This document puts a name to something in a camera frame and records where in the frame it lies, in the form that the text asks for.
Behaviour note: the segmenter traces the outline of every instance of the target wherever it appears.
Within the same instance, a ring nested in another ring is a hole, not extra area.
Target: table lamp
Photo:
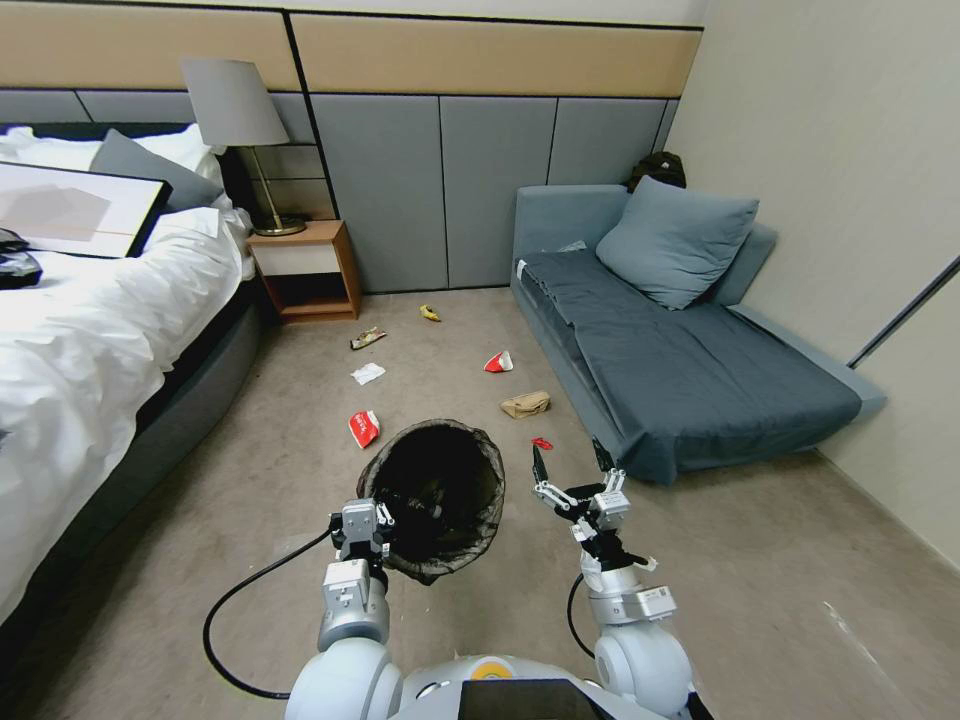
[[[184,58],[180,61],[193,114],[207,145],[249,147],[273,216],[272,227],[256,227],[258,235],[292,235],[306,227],[299,218],[280,217],[270,182],[260,167],[258,145],[290,141],[257,66],[240,60]]]

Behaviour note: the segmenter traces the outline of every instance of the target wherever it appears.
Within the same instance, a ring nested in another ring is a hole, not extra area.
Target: sofa
[[[809,449],[877,412],[883,393],[744,294],[776,244],[755,224],[693,305],[667,310],[594,252],[628,199],[619,185],[517,192],[511,287],[587,432],[633,477]]]

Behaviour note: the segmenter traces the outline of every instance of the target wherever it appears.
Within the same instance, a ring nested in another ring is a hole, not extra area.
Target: wooden nightstand
[[[247,242],[283,322],[360,314],[360,280],[342,220],[315,220],[296,235],[251,235]]]

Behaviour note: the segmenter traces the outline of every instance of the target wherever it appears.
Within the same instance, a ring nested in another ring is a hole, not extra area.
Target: brown paper bag
[[[500,409],[512,418],[525,418],[541,413],[550,407],[550,396],[543,390],[526,395],[517,395],[500,403]]]

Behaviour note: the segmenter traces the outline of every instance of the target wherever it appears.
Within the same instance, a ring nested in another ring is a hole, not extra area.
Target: black bag
[[[682,188],[687,186],[687,176],[683,173],[683,162],[680,156],[663,150],[647,155],[634,165],[630,179],[623,183],[627,186],[627,192],[636,190],[637,184],[646,175],[667,185]]]

